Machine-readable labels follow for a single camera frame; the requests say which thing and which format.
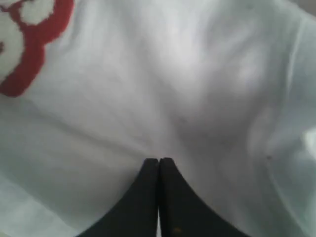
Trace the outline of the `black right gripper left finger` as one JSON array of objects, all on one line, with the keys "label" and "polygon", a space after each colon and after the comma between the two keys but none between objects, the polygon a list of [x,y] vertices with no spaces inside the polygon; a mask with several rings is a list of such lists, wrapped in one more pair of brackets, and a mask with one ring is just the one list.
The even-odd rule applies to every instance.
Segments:
[{"label": "black right gripper left finger", "polygon": [[80,237],[155,237],[158,222],[158,160],[146,159],[130,188]]}]

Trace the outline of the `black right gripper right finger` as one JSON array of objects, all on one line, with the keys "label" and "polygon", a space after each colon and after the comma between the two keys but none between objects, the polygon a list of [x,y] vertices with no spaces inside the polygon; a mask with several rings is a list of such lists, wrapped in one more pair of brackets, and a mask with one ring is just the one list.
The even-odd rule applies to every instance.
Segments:
[{"label": "black right gripper right finger", "polygon": [[163,237],[247,236],[198,197],[171,158],[159,162],[158,209]]}]

